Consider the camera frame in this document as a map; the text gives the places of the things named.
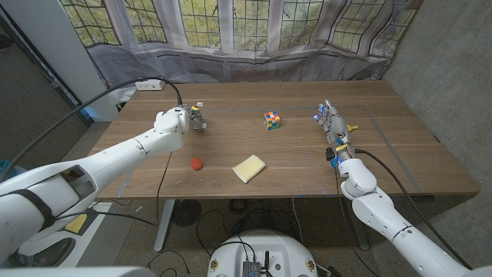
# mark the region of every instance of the wooden table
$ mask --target wooden table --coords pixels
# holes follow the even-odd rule
[[[399,96],[382,81],[263,82],[178,85],[183,103],[203,102],[204,132],[184,135],[184,146],[140,165],[123,199],[154,198],[162,183],[164,199],[287,198],[341,196],[324,153],[327,140],[313,120],[329,98],[349,125],[352,145],[386,163],[413,195],[463,195],[477,183],[433,137]],[[175,92],[136,92],[94,152],[152,128],[155,115],[176,105]],[[264,113],[278,111],[281,127],[268,131]],[[266,167],[248,184],[231,170],[255,154]],[[195,171],[191,159],[204,167]],[[371,158],[359,155],[388,195],[402,195],[391,176]],[[115,199],[124,176],[100,194]]]

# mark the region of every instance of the yellow label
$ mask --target yellow label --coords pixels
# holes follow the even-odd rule
[[[338,147],[335,149],[335,151],[336,151],[336,152],[338,152],[338,151],[340,151],[340,150],[342,150],[342,149],[345,149],[345,148],[347,148],[347,145],[338,146]]]

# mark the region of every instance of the black strap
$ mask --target black strap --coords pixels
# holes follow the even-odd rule
[[[7,195],[11,195],[11,194],[18,194],[18,195],[24,196],[33,205],[35,205],[36,208],[38,208],[40,213],[43,215],[43,217],[45,218],[45,222],[43,223],[43,226],[41,227],[41,229],[39,229],[38,232],[52,226],[55,223],[56,217],[53,216],[52,209],[48,205],[46,205],[46,203],[44,201],[42,201],[39,198],[39,196],[36,195],[34,192],[31,192],[28,189],[19,189],[19,190],[10,192]]]

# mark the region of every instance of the rubik's cube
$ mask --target rubik's cube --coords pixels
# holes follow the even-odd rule
[[[280,116],[277,111],[265,112],[264,123],[267,125],[268,130],[280,128]]]

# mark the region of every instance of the yellow sponge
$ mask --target yellow sponge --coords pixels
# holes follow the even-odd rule
[[[87,219],[87,215],[79,215],[76,219],[74,219],[74,221],[68,223],[65,226],[65,229],[67,231],[78,234],[80,232],[80,229],[82,229],[82,226],[84,225],[86,219]]]
[[[255,177],[264,167],[265,163],[256,155],[251,155],[246,161],[232,168],[234,173],[246,184]]]

